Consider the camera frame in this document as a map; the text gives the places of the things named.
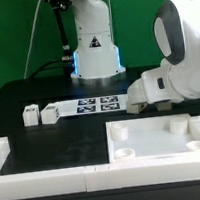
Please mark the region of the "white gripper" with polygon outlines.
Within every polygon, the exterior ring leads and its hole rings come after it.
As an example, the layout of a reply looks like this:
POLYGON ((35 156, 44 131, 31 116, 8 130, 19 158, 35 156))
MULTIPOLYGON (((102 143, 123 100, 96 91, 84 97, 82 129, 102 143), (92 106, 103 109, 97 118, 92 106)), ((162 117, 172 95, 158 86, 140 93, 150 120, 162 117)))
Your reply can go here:
POLYGON ((141 77, 132 83, 127 90, 130 104, 170 101, 180 103, 184 100, 169 80, 170 65, 164 65, 153 70, 147 70, 141 77))

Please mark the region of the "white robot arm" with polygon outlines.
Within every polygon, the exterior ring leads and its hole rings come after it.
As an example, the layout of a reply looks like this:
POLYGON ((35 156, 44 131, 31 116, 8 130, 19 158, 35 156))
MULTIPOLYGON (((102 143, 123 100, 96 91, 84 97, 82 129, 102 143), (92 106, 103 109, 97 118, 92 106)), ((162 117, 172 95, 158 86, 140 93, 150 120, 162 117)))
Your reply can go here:
MULTIPOLYGON (((126 68, 111 40, 109 8, 102 0, 71 2, 79 37, 71 79, 103 84, 120 76, 126 68)), ((200 99, 200 0, 166 0, 156 13, 153 31, 164 58, 130 85, 127 103, 200 99)))

